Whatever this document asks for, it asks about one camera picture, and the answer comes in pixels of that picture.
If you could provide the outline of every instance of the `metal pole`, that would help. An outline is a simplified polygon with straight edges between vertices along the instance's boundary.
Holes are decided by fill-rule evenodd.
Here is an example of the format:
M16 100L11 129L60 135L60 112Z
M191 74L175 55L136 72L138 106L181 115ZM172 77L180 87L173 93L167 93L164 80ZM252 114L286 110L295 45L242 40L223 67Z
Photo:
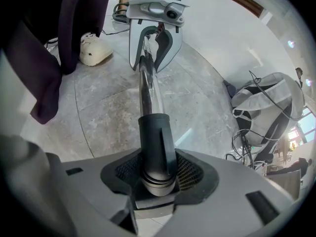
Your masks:
M141 116L155 113L164 113L163 102L159 90L156 69L150 51L145 49L139 63L139 98Z

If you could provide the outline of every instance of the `dark purple cloth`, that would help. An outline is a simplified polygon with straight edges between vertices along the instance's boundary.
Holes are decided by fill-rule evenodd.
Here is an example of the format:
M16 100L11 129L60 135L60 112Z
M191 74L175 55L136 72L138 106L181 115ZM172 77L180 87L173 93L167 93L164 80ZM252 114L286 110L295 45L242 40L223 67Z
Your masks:
M62 74L76 69L81 36L87 32L100 36L108 1L46 0L51 3L47 10L42 0L32 3L4 46L9 63L37 99L31 115L39 123L45 124L56 115ZM43 46L56 34L61 66Z

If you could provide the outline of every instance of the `white sneaker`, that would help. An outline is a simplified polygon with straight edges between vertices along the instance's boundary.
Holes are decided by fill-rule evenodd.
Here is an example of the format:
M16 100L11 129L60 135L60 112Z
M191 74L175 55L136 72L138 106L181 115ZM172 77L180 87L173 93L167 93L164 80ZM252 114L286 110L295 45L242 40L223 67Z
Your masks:
M54 47L58 45L58 38L50 39L48 42L45 44L45 48L47 49L48 52L51 52Z
M112 48L94 33L81 37L79 60L87 66L95 66L113 53Z

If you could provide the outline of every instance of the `gray tiled floor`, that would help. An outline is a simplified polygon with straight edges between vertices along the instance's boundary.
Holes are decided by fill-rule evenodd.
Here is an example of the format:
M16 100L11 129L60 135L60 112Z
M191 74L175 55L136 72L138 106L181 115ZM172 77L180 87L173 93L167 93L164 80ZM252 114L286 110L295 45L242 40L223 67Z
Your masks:
M140 146L139 78L128 62L128 33L101 38L113 55L95 67L79 62L63 77L56 117L46 125L30 117L21 134L62 161ZM158 81L178 148L220 158L232 150L229 142L238 126L223 79L205 59L183 43ZM138 220L140 236L152 236L169 218Z

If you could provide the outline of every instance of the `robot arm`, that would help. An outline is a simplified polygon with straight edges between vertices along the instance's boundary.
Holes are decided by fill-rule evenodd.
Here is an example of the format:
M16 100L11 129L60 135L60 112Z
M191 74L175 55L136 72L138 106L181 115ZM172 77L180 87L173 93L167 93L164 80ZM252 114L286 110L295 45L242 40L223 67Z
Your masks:
M126 16L130 23L129 62L136 70L140 62L144 37L157 33L156 72L164 69L180 50L183 11L187 0L129 0Z

